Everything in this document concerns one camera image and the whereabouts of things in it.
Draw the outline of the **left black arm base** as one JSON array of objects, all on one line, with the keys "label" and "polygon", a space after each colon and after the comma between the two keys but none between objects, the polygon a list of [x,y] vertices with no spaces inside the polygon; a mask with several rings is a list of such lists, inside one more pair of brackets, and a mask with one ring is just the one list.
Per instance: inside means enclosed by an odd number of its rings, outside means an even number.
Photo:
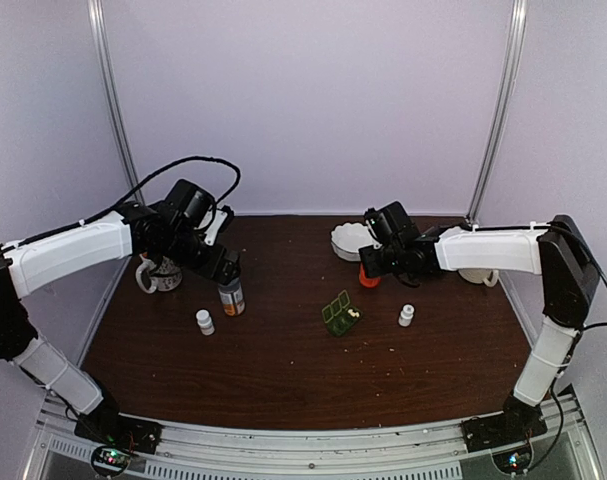
[{"label": "left black arm base", "polygon": [[161,439],[162,426],[151,420],[128,417],[104,385],[98,385],[102,401],[89,414],[75,414],[74,434],[97,443],[90,454],[96,474],[114,479],[123,474],[141,453],[154,454]]}]

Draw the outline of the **grey lid pill bottle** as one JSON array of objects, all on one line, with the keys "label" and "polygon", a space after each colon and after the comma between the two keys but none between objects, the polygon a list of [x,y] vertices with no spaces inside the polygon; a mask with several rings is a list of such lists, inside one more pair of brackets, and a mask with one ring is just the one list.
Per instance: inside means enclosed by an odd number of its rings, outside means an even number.
[{"label": "grey lid pill bottle", "polygon": [[232,280],[227,285],[219,284],[218,292],[223,310],[227,316],[235,317],[244,313],[245,299],[239,278]]}]

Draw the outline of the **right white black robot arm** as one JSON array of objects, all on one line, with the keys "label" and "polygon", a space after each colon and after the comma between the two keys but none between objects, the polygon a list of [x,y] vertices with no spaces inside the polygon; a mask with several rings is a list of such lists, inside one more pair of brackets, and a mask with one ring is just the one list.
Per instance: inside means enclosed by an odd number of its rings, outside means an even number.
[{"label": "right white black robot arm", "polygon": [[404,207],[393,202],[368,209],[364,223],[374,239],[359,250],[368,278],[392,275],[415,288],[419,276],[441,271],[516,271],[541,277],[541,332],[495,423],[502,440],[518,440],[533,426],[542,400],[565,368],[600,282],[597,263],[574,220],[557,215],[526,226],[460,224],[420,232]]}]

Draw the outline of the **orange pill bottle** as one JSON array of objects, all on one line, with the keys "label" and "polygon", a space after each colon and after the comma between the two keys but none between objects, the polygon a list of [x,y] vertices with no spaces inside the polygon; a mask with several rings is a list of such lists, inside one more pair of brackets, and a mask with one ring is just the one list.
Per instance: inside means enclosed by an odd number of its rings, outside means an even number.
[{"label": "orange pill bottle", "polygon": [[360,266],[359,269],[359,283],[365,288],[376,288],[381,282],[380,277],[370,278],[366,275],[365,269],[363,266]]}]

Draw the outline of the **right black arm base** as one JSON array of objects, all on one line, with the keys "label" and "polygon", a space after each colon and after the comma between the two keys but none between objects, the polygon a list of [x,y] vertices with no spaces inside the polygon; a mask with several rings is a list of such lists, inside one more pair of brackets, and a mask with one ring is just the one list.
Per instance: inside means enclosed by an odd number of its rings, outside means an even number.
[{"label": "right black arm base", "polygon": [[492,451],[494,466],[504,474],[525,474],[534,465],[532,439],[548,431],[539,405],[509,396],[499,413],[461,423],[469,453]]}]

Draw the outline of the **green weekly pill organizer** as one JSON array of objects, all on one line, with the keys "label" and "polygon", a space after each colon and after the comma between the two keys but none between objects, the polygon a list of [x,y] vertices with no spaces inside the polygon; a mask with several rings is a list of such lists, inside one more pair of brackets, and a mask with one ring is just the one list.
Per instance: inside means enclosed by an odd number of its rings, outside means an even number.
[{"label": "green weekly pill organizer", "polygon": [[[352,318],[348,310],[359,312],[359,318]],[[342,337],[354,325],[364,318],[363,312],[354,306],[346,290],[342,290],[338,296],[322,309],[323,323],[327,331],[334,337]]]}]

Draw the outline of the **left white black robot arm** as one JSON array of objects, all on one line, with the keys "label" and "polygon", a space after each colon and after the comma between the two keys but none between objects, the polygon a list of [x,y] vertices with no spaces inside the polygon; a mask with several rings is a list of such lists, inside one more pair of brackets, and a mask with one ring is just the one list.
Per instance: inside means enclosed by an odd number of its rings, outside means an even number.
[{"label": "left white black robot arm", "polygon": [[81,270],[142,253],[227,285],[239,277],[240,259],[217,236],[231,217],[207,191],[179,180],[151,206],[127,201],[54,234],[0,243],[0,359],[67,401],[104,443],[120,442],[127,424],[115,401],[30,323],[22,300]]}]

